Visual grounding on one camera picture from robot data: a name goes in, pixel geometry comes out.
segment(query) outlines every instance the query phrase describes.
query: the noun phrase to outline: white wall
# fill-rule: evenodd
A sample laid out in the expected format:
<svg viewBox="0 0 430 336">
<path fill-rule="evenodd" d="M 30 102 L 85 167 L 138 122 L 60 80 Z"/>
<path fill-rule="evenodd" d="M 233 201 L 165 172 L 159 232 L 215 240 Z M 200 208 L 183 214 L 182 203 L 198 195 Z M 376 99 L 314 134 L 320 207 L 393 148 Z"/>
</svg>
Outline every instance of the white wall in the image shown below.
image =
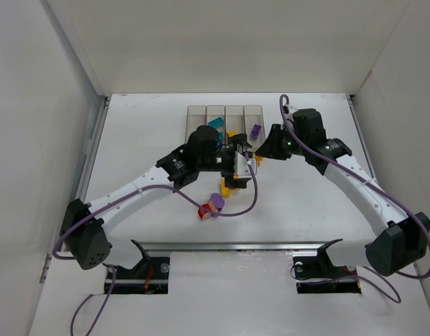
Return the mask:
<svg viewBox="0 0 430 336">
<path fill-rule="evenodd" d="M 0 336 L 26 335 L 72 189 L 83 79 L 38 0 L 0 0 Z"/>
<path fill-rule="evenodd" d="M 379 182 L 430 217 L 430 0 L 411 1 L 354 106 Z"/>
<path fill-rule="evenodd" d="M 48 0 L 112 93 L 356 93 L 409 0 Z"/>
</svg>

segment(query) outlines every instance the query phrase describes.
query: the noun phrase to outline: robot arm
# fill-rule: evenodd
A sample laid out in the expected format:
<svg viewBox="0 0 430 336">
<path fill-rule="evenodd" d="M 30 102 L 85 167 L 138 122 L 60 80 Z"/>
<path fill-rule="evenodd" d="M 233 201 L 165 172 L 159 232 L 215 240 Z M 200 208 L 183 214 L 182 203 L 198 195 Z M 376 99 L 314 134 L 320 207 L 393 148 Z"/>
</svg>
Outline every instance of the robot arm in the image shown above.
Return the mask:
<svg viewBox="0 0 430 336">
<path fill-rule="evenodd" d="M 373 241 L 343 241 L 341 238 L 321 246 L 316 256 L 295 256 L 297 273 L 304 279 L 335 278 L 337 268 L 344 265 L 371 266 L 382 275 L 389 276 L 403 267 L 422 258 L 426 253 L 426 238 L 414 220 L 398 206 L 371 190 L 366 184 L 377 184 L 360 167 L 351 150 L 339 139 L 327 139 L 321 115 L 314 109 L 299 110 L 292 115 L 295 135 L 315 152 L 353 169 L 366 183 L 358 181 L 334 164 L 320 159 L 301 148 L 291 134 L 281 125 L 274 124 L 265 143 L 256 155 L 276 160 L 286 160 L 300 155 L 329 181 L 336 184 L 370 223 L 376 238 Z M 218 132 L 208 126 L 200 126 L 193 132 L 188 143 L 173 150 L 159 160 L 154 167 L 119 190 L 90 204 L 75 199 L 67 207 L 62 224 L 62 235 L 83 218 L 90 220 L 80 226 L 65 240 L 72 255 L 84 270 L 102 262 L 136 270 L 145 256 L 143 248 L 115 241 L 108 236 L 125 218 L 140 210 L 153 200 L 172 193 L 170 189 L 148 188 L 162 185 L 180 189 L 196 181 L 200 172 L 221 172 L 229 188 L 246 188 L 250 176 L 245 169 L 245 154 L 251 147 L 245 134 L 230 139 L 226 148 L 217 145 Z M 256 162 L 252 171 L 256 172 Z M 133 196 L 109 209 L 101 216 L 92 216 L 96 210 L 107 206 L 127 194 Z M 416 217 L 427 230 L 429 219 L 418 213 Z"/>
<path fill-rule="evenodd" d="M 422 258 L 426 253 L 426 238 L 419 226 L 401 208 L 367 186 L 372 183 L 380 188 L 341 140 L 327 139 L 320 113 L 309 108 L 299 110 L 289 117 L 292 117 L 287 120 L 293 123 L 294 134 L 308 147 L 356 172 L 366 183 L 303 150 L 285 127 L 278 124 L 272 126 L 268 138 L 256 151 L 256 155 L 276 160 L 286 160 L 292 155 L 303 156 L 309 165 L 348 196 L 369 222 L 376 236 L 373 241 L 336 239 L 321 246 L 316 256 L 293 258 L 300 270 L 296 277 L 335 278 L 338 275 L 335 269 L 345 265 L 371 266 L 381 275 L 389 276 Z M 429 230 L 429 219 L 423 213 L 418 213 L 416 217 Z"/>
<path fill-rule="evenodd" d="M 251 179 L 245 158 L 246 152 L 251 148 L 247 143 L 247 136 L 238 134 L 230 137 L 225 148 L 218 140 L 219 133 L 214 128 L 199 126 L 185 145 L 159 160 L 139 178 L 89 204 L 84 204 L 80 199 L 72 201 L 64 216 L 62 235 L 77 222 L 90 216 L 90 220 L 64 240 L 81 268 L 89 270 L 105 262 L 136 272 L 136 268 L 142 265 L 145 251 L 135 241 L 118 241 L 110 237 L 111 231 L 152 201 L 172 194 L 171 187 L 179 190 L 196 181 L 200 172 L 221 172 L 227 187 L 246 188 L 247 181 Z M 249 164 L 252 172 L 256 173 L 256 160 L 249 159 Z M 91 216 L 126 195 L 131 196 L 101 215 Z"/>
</svg>

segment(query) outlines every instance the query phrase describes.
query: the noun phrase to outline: screw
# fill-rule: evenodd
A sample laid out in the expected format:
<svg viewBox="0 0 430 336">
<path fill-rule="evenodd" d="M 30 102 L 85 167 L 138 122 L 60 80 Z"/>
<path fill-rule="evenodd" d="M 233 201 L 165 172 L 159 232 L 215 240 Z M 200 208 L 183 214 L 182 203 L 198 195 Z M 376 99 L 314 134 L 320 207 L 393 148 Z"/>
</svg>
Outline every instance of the screw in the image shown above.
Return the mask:
<svg viewBox="0 0 430 336">
<path fill-rule="evenodd" d="M 169 271 L 170 271 L 170 265 L 168 265 L 167 263 L 163 263 L 163 264 L 161 264 L 161 266 L 160 266 L 160 271 L 162 272 L 162 273 L 168 273 Z"/>
<path fill-rule="evenodd" d="M 302 264 L 301 261 L 298 261 L 294 264 L 294 270 L 297 272 L 302 272 L 304 270 L 303 266 L 304 264 Z"/>
</svg>

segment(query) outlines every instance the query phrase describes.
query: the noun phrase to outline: purple lego brick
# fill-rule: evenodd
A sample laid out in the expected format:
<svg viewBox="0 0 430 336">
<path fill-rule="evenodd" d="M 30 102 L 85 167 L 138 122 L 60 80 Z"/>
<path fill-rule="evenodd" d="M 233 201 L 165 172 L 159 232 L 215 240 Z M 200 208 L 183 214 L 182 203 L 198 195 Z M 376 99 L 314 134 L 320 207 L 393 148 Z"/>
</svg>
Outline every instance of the purple lego brick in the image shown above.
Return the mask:
<svg viewBox="0 0 430 336">
<path fill-rule="evenodd" d="M 214 207 L 218 209 L 218 211 L 221 211 L 224 207 L 224 199 L 222 196 L 216 192 L 210 195 L 209 199 L 209 205 L 213 204 Z"/>
<path fill-rule="evenodd" d="M 257 139 L 261 129 L 262 127 L 260 125 L 255 124 L 254 127 L 252 128 L 251 138 Z"/>
</svg>

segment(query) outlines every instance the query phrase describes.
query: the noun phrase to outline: white table surface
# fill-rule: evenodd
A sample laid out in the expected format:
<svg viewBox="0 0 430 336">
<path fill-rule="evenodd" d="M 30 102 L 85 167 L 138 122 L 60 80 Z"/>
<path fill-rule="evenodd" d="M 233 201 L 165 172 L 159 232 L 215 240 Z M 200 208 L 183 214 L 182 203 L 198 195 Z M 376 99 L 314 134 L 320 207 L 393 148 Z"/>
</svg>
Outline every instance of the white table surface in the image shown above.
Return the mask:
<svg viewBox="0 0 430 336">
<path fill-rule="evenodd" d="M 142 175 L 180 146 L 185 137 L 188 105 L 261 105 L 268 134 L 272 123 L 282 122 L 278 98 L 279 94 L 112 96 L 86 202 Z M 290 100 L 293 110 L 318 110 L 328 137 L 342 139 L 368 170 L 344 94 L 291 94 Z M 264 159 L 257 179 L 258 204 L 247 215 L 201 221 L 194 206 L 172 195 L 138 211 L 111 235 L 141 242 L 327 242 L 373 237 L 353 204 L 302 157 L 286 162 Z M 219 184 L 219 173 L 204 173 L 183 191 L 205 203 L 211 193 L 219 192 Z M 247 208 L 253 193 L 251 182 L 247 190 L 227 200 L 223 211 Z"/>
<path fill-rule="evenodd" d="M 278 94 L 136 94 L 113 96 L 86 200 L 131 181 L 184 138 L 187 105 L 260 104 L 265 127 L 280 123 Z M 293 94 L 297 109 L 316 108 L 330 137 L 341 138 L 365 166 L 343 94 Z M 184 190 L 203 202 L 218 190 L 206 174 Z M 247 216 L 201 222 L 179 197 L 166 197 L 120 225 L 120 238 L 143 242 L 319 242 L 363 239 L 372 232 L 349 200 L 300 157 L 264 160 L 258 206 Z M 226 211 L 247 207 L 253 190 L 231 197 Z M 92 335 L 185 336 L 430 336 L 430 311 L 420 282 L 391 276 L 402 297 L 393 304 L 368 284 L 363 295 L 298 295 L 284 251 L 173 253 L 168 295 L 113 295 Z M 409 266 L 406 272 L 414 273 Z M 374 279 L 364 269 L 359 273 Z M 83 271 L 53 260 L 30 336 L 66 336 L 74 311 L 88 294 L 103 293 L 103 266 Z M 97 295 L 76 319 L 83 336 L 104 299 Z"/>
<path fill-rule="evenodd" d="M 112 295 L 92 336 L 430 336 L 420 282 L 391 276 L 402 304 L 362 283 L 363 294 L 296 293 L 283 251 L 173 253 L 167 295 Z M 405 269 L 413 272 L 413 267 Z M 30 336 L 69 336 L 71 317 L 90 293 L 103 293 L 105 267 L 50 264 Z M 359 274 L 375 280 L 373 274 Z M 381 287 L 389 289 L 376 280 Z M 76 319 L 84 336 L 103 294 Z"/>
</svg>

